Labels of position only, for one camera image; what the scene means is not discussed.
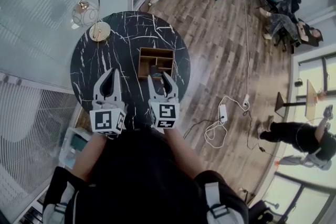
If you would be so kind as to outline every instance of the wooden box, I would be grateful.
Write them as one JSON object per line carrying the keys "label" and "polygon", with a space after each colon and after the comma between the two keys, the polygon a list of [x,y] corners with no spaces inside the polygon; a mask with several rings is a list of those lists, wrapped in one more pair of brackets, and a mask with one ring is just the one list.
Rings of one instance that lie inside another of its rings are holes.
{"label": "wooden box", "polygon": [[173,76],[174,51],[155,48],[140,48],[138,78],[146,79],[151,67],[157,67],[158,72],[166,72]]}

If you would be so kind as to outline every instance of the black marble table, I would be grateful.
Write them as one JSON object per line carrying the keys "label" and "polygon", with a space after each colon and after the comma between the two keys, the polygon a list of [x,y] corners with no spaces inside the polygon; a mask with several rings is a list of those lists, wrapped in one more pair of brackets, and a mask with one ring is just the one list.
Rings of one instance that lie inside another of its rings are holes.
{"label": "black marble table", "polygon": [[[71,84],[78,102],[89,113],[92,110],[93,87],[99,77],[111,67],[121,76],[122,101],[127,105],[125,127],[128,130],[151,126],[147,79],[138,79],[141,47],[175,51],[173,79],[181,102],[190,78],[190,59],[183,39],[166,21],[142,12],[120,12],[103,19],[111,26],[106,41],[94,42],[89,29],[78,41],[72,54]],[[162,92],[160,80],[155,81]]]}

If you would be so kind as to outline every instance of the backpack strap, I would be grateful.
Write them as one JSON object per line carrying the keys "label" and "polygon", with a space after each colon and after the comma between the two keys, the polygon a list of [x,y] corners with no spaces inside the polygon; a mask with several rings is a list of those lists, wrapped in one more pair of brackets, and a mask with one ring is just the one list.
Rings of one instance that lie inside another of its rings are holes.
{"label": "backpack strap", "polygon": [[218,182],[205,184],[205,196],[209,206],[209,211],[206,214],[209,224],[244,224],[240,213],[220,204]]}

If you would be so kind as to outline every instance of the sneaker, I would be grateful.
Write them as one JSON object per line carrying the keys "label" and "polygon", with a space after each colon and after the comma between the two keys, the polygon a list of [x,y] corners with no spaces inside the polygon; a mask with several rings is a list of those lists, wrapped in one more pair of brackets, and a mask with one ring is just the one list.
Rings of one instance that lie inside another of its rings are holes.
{"label": "sneaker", "polygon": [[267,121],[267,132],[270,132],[271,131],[271,124],[273,123],[274,121],[274,116],[268,116],[268,121]]}
{"label": "sneaker", "polygon": [[269,18],[271,16],[271,13],[265,11],[263,8],[259,8],[259,12],[261,15],[263,15],[265,18]]}
{"label": "sneaker", "polygon": [[258,132],[258,139],[260,139],[260,135],[265,132],[265,128],[264,128],[264,125],[262,122],[259,123],[258,125],[258,129],[257,129],[257,132]]}
{"label": "sneaker", "polygon": [[272,37],[271,37],[270,34],[264,34],[264,39],[266,39],[266,40],[271,40]]}

